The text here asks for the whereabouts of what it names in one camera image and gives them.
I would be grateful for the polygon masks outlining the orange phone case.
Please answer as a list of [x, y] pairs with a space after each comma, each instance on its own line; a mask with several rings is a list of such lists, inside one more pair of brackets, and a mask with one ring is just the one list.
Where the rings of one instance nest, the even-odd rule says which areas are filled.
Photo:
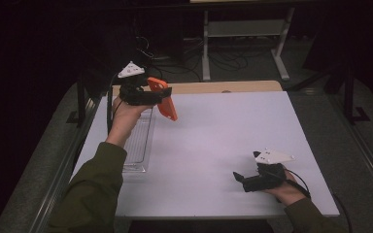
[[[149, 77], [147, 79], [147, 83], [150, 87], [152, 93], [158, 95], [158, 91], [162, 88], [170, 87], [167, 82], [160, 80], [158, 78]], [[178, 119], [177, 112], [175, 106], [173, 104], [172, 98], [169, 99], [168, 102], [164, 102], [163, 104], [157, 104], [159, 112], [164, 116], [173, 121]]]

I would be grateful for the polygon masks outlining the person's left hand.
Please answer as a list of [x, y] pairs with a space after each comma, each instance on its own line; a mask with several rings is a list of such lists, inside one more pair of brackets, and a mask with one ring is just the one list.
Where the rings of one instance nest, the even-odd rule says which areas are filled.
[[151, 106], [131, 106], [117, 97], [113, 102], [113, 124], [106, 143], [124, 147], [140, 115]]

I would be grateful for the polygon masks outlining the black metal stand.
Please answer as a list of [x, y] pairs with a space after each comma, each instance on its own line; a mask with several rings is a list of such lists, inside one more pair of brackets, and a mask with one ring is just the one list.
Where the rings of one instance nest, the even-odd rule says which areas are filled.
[[355, 76], [350, 65], [345, 68], [344, 82], [344, 116], [351, 125], [360, 121], [369, 121], [370, 118], [361, 107], [354, 106]]
[[78, 128], [82, 127], [88, 117], [88, 107], [91, 101], [90, 95], [85, 87], [83, 78], [79, 78], [77, 83], [77, 110], [70, 113], [67, 123], [75, 123]]

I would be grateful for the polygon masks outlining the person's right hand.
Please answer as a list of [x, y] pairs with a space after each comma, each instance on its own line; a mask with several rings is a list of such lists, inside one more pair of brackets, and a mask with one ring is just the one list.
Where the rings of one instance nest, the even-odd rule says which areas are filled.
[[306, 195], [288, 182], [283, 182], [280, 186], [272, 189], [266, 189], [265, 193], [273, 195], [286, 207], [306, 198]]

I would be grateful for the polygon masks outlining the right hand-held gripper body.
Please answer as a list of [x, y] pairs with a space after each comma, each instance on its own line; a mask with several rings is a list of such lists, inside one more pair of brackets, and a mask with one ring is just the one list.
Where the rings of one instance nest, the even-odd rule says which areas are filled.
[[246, 192], [261, 191], [280, 186], [287, 178], [284, 171], [284, 162], [293, 161], [292, 155], [271, 149], [261, 151], [261, 155], [255, 158], [257, 175], [245, 178], [242, 183]]

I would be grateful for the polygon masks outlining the grey metal rail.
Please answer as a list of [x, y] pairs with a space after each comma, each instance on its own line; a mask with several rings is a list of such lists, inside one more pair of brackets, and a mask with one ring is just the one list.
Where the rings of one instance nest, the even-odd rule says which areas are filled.
[[84, 100], [83, 122], [79, 106], [63, 101], [39, 144], [34, 157], [35, 184], [42, 183], [40, 199], [26, 233], [46, 233], [53, 210], [62, 198], [74, 171], [85, 138], [99, 106], [99, 100]]
[[364, 141], [363, 136], [360, 134], [360, 132], [356, 128], [356, 123], [352, 120], [347, 119], [344, 116], [341, 102], [334, 96], [329, 96], [328, 99], [331, 105], [333, 106], [333, 108], [335, 109], [335, 112], [340, 117], [341, 121], [345, 124], [347, 131], [352, 135], [357, 147], [360, 150], [360, 153], [362, 155], [362, 160], [364, 161], [370, 174], [373, 176], [373, 151], [368, 146], [368, 144]]

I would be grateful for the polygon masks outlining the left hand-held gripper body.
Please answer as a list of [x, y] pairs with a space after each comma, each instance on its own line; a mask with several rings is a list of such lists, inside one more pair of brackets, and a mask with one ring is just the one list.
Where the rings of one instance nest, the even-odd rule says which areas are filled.
[[159, 96], [146, 91], [145, 69], [130, 61], [119, 73], [119, 98], [131, 106], [153, 106], [159, 103]]

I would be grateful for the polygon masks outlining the white metal desk frame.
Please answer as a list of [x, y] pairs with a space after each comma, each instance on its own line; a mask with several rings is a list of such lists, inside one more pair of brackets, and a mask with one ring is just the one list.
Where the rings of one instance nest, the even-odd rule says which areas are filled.
[[276, 47], [271, 50], [277, 70], [283, 81], [289, 80], [287, 68], [281, 58], [288, 31], [291, 26], [295, 9], [289, 8], [283, 19], [252, 19], [252, 20], [209, 20], [209, 12], [204, 12], [203, 17], [203, 55], [202, 55], [202, 79], [204, 82], [211, 80], [208, 41], [210, 38], [221, 37], [251, 37], [251, 36], [278, 36]]

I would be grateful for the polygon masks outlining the clear plastic tray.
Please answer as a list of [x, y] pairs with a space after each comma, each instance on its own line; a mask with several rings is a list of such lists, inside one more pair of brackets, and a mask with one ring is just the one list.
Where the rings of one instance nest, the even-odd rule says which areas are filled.
[[153, 110], [141, 113], [124, 148], [127, 156], [124, 162], [125, 173], [145, 173], [148, 170], [155, 115]]

